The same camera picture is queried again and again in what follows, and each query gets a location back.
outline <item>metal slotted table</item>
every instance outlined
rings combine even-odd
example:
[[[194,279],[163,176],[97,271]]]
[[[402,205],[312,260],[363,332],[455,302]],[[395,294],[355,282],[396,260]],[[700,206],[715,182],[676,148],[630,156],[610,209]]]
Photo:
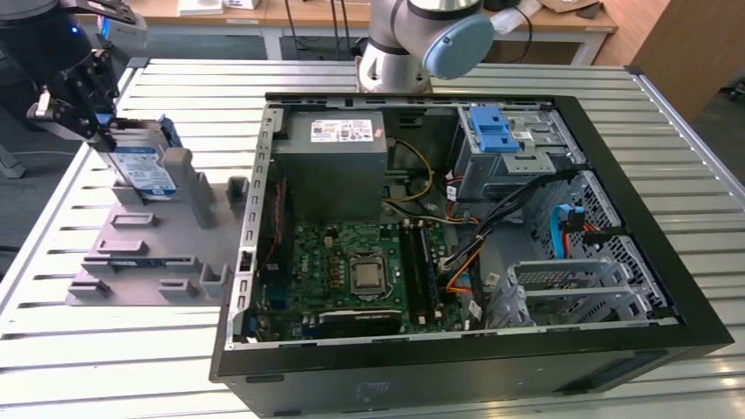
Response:
[[[121,82],[123,117],[167,113],[211,182],[251,174],[266,92],[354,92],[350,63],[143,61]],[[644,76],[616,67],[484,65],[439,93],[576,96],[738,342],[602,395],[355,417],[742,417],[745,414],[745,191]],[[207,380],[214,307],[67,307],[71,279],[115,200],[89,147],[0,284],[3,417],[255,417]]]

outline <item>white label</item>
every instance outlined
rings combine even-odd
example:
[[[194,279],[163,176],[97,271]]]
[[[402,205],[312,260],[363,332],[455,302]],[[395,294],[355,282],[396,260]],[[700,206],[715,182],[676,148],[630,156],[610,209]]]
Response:
[[[254,19],[227,19],[230,24],[259,24],[258,20]]]
[[[534,134],[531,133],[531,131],[512,131],[512,138],[515,140],[534,141]]]
[[[448,186],[446,188],[446,192],[447,192],[447,200],[455,202],[458,200],[458,188],[455,186]]]
[[[371,120],[315,120],[311,124],[311,142],[374,141]]]
[[[153,147],[118,147],[111,154],[133,186],[145,194],[167,197],[177,193],[177,185],[166,169],[159,166],[159,154]]]
[[[109,262],[109,264],[113,264],[114,266],[137,266],[138,263],[134,262],[133,260],[113,260]]]
[[[500,275],[498,275],[494,272],[490,272],[490,276],[487,277],[487,280],[484,281],[484,285],[486,286],[498,286],[498,282],[500,282]]]
[[[614,28],[595,27],[595,28],[586,28],[584,31],[586,32],[614,32]]]
[[[476,304],[476,301],[474,300],[471,300],[471,303],[468,303],[468,311],[479,320],[482,320],[482,307]]]

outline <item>yellow cable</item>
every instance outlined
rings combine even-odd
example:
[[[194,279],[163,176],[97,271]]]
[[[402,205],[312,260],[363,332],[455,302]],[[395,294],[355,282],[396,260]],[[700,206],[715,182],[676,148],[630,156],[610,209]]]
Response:
[[[391,197],[391,198],[383,198],[383,201],[387,203],[404,203],[408,201],[414,201],[419,198],[422,198],[432,189],[432,183],[435,182],[435,175],[432,174],[432,167],[430,166],[430,161],[426,158],[426,156],[419,152],[419,150],[411,145],[408,144],[408,142],[406,142],[404,140],[396,140],[398,143],[403,144],[410,150],[411,152],[418,155],[419,159],[422,160],[422,162],[424,163],[424,165],[428,167],[428,176],[430,176],[430,181],[428,181],[428,186],[424,188],[424,190],[422,192],[419,192],[416,195],[412,196],[398,196],[398,197]]]
[[[476,259],[476,257],[479,256],[479,253],[482,252],[482,248],[484,247],[484,245],[482,245],[482,247],[476,250],[476,252],[474,253],[474,255],[471,255],[471,257],[466,260],[466,263],[462,265],[460,269],[458,270],[456,274],[454,275],[454,277],[451,278],[450,282],[447,283],[447,287],[446,287],[446,291],[451,292],[454,290],[458,290],[458,292],[464,292],[464,288],[460,287],[454,287],[454,285],[456,284],[458,278],[462,276],[462,273],[464,273],[466,268],[468,268],[468,265],[474,262],[474,260]]]

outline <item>blue drive bay latch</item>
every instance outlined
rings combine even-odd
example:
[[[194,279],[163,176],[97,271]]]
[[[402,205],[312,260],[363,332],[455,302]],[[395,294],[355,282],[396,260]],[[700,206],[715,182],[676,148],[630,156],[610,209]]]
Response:
[[[471,123],[479,137],[479,148],[484,153],[520,151],[520,144],[512,139],[511,122],[496,106],[478,106],[470,109]]]

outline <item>gray 3d printed holder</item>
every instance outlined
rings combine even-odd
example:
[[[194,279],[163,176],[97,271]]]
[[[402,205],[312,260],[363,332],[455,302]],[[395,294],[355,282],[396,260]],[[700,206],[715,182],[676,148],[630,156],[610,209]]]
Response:
[[[169,148],[162,164],[175,199],[145,201],[114,186],[119,203],[70,286],[71,306],[218,306],[234,275],[248,181],[210,185],[191,151]]]

